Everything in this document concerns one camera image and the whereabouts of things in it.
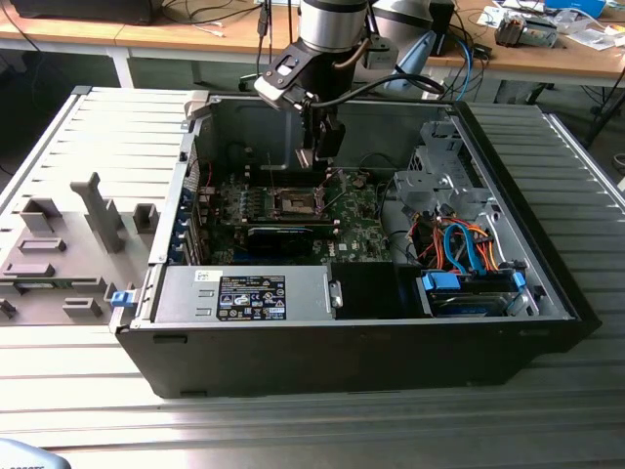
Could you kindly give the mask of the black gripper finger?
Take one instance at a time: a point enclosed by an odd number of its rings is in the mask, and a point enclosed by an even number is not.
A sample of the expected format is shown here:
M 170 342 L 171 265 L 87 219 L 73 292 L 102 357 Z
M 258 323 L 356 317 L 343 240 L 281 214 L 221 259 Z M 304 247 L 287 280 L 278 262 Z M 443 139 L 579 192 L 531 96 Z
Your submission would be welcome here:
M 317 117 L 316 110 L 312 107 L 313 101 L 304 100 L 302 104 L 302 126 L 304 130 L 303 148 L 314 150 L 316 143 Z
M 325 161 L 338 155 L 346 134 L 346 127 L 335 113 L 320 113 L 313 124 L 313 156 Z

